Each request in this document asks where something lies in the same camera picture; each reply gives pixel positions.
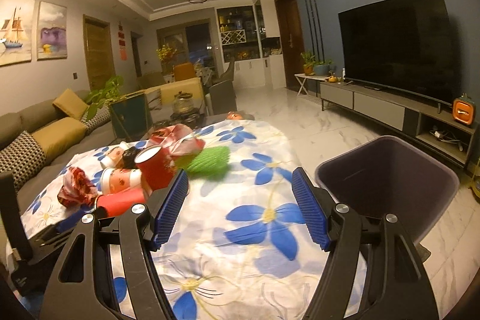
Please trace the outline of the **red white wrapper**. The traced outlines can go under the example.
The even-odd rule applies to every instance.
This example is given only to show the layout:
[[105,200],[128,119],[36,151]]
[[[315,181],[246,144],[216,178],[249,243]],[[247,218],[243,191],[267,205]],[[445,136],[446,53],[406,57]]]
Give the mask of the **red white wrapper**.
[[70,166],[64,174],[57,199],[66,208],[77,205],[93,206],[98,195],[96,186],[86,173],[79,167]]

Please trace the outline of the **red cylindrical package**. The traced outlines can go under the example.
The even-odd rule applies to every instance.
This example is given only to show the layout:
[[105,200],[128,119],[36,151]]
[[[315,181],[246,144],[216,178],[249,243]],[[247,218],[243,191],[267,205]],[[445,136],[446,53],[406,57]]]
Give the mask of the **red cylindrical package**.
[[135,204],[145,203],[148,197],[148,193],[142,188],[128,188],[119,193],[99,196],[95,207],[100,209],[101,215],[105,217],[116,217]]

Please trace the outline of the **orange white paper cup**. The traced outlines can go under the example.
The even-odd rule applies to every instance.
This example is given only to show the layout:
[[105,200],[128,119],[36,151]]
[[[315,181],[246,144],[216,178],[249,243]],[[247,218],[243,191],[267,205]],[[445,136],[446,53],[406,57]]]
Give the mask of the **orange white paper cup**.
[[142,176],[139,169],[107,168],[100,177],[99,189],[106,195],[121,193],[130,188],[141,188]]

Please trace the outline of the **small black plastic bag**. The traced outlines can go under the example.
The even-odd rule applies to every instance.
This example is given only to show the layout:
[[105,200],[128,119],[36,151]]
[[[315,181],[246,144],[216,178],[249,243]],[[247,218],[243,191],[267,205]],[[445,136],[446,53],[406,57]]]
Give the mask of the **small black plastic bag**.
[[120,168],[124,169],[135,169],[136,168],[136,163],[135,163],[135,158],[137,155],[141,152],[140,149],[132,146],[128,149],[126,149],[119,162]]

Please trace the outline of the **red paper cup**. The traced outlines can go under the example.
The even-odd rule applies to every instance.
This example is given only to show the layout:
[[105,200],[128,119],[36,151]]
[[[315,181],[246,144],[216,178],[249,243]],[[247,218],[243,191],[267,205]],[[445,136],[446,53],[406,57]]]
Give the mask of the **red paper cup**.
[[144,149],[137,154],[134,162],[152,191],[167,188],[176,173],[175,163],[167,149],[159,145]]

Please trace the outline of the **red white plastic bag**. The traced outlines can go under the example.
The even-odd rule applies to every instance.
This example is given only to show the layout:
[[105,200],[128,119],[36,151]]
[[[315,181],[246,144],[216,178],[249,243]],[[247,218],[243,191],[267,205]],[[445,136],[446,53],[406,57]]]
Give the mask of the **red white plastic bag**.
[[185,124],[176,124],[154,131],[148,146],[160,146],[173,159],[196,156],[202,152],[205,141],[197,138]]

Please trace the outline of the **green foam fruit net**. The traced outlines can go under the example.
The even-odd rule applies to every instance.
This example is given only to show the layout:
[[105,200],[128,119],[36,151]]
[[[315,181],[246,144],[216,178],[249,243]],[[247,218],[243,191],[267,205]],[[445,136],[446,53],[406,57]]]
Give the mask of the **green foam fruit net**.
[[198,154],[185,155],[175,159],[179,169],[188,177],[204,178],[224,175],[230,169],[230,149],[226,146],[215,146],[203,149]]

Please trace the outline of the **dark plastic trash bin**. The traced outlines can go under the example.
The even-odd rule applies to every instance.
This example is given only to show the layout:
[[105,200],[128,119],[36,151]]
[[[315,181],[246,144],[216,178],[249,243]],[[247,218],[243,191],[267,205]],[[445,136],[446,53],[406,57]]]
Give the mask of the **dark plastic trash bin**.
[[315,180],[359,214],[394,214],[420,243],[451,204],[456,173],[396,136],[380,136],[320,163]]

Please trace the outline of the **houndstooth cushion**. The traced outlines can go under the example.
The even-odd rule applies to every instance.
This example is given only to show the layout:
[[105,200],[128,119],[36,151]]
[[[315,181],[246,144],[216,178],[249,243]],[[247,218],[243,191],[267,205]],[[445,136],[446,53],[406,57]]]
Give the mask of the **houndstooth cushion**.
[[34,137],[21,132],[1,151],[1,173],[12,173],[16,192],[34,177],[46,164],[46,155]]

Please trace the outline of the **yellow cushion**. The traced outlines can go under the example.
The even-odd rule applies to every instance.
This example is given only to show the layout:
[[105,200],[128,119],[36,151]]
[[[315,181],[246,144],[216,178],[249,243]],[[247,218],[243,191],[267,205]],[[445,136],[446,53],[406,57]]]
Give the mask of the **yellow cushion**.
[[68,117],[80,120],[88,110],[88,105],[71,89],[65,89],[55,100],[53,106]]

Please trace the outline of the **grey tv cabinet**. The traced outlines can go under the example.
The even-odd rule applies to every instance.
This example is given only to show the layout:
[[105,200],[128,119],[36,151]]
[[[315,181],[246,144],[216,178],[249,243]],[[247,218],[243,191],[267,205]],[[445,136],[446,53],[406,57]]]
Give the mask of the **grey tv cabinet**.
[[416,140],[452,163],[466,168],[478,126],[457,122],[448,107],[431,105],[387,91],[353,83],[320,83],[320,100],[370,118]]

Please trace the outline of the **white side table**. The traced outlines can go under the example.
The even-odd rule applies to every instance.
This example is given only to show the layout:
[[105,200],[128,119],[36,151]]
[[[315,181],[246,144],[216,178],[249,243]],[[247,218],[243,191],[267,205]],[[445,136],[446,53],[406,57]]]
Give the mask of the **white side table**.
[[327,76],[317,76],[317,75],[306,75],[304,73],[296,73],[295,79],[299,83],[299,88],[297,95],[309,95],[310,90],[308,89],[309,85],[314,86],[314,93],[316,97],[320,96],[320,83],[326,82]]

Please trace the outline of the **grey chair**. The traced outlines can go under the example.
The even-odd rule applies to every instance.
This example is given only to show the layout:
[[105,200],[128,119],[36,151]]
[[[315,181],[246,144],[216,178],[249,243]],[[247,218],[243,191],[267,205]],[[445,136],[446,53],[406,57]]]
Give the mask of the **grey chair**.
[[237,110],[236,94],[233,88],[234,60],[229,62],[227,70],[214,79],[205,95],[208,114],[221,115]]

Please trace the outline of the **potted plant on table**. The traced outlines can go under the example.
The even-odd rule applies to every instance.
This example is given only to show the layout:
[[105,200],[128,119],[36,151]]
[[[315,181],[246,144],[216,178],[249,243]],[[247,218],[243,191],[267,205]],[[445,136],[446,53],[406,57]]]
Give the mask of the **potted plant on table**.
[[303,60],[304,74],[306,76],[311,76],[314,74],[313,68],[316,64],[316,56],[311,51],[304,51],[300,54],[301,59]]

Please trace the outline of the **wooden door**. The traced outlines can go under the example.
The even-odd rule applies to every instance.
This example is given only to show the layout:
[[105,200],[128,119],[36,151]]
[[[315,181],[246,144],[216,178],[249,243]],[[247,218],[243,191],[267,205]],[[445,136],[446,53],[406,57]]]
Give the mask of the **wooden door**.
[[110,24],[89,15],[83,15],[83,37],[89,89],[102,89],[116,74]]

